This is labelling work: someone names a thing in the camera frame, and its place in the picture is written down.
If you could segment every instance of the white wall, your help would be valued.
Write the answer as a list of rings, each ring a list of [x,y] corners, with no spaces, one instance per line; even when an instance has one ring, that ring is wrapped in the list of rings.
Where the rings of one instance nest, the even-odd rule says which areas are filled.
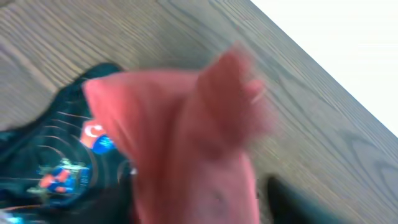
[[[398,136],[398,0],[251,0]]]

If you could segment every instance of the wooden table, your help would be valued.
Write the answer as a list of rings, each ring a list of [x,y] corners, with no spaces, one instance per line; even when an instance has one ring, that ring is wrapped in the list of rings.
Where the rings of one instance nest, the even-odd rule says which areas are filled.
[[[1,129],[96,63],[203,68],[240,40],[279,112],[252,146],[259,179],[278,173],[355,223],[398,223],[398,139],[250,1],[0,2]]]

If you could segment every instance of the gray wooden floor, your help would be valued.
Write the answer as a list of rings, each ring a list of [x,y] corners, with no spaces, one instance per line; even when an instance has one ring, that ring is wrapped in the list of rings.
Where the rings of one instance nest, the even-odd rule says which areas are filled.
[[[236,40],[279,112],[275,134],[252,145],[259,179],[278,173],[354,223],[398,223],[398,139],[248,0],[10,2],[0,129],[34,119],[96,63],[202,68]]]

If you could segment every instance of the white background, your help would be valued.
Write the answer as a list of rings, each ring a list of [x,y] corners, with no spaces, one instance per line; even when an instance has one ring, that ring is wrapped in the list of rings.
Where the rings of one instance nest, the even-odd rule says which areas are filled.
[[[398,136],[398,0],[251,0]]]

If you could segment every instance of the patterned fabric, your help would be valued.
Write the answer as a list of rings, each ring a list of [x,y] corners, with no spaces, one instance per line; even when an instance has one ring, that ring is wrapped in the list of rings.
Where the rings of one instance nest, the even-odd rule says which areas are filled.
[[[129,222],[128,160],[114,147],[105,149],[104,136],[97,151],[80,141],[93,120],[81,84],[118,71],[110,63],[93,67],[61,89],[34,122],[0,133],[1,209],[44,223]]]

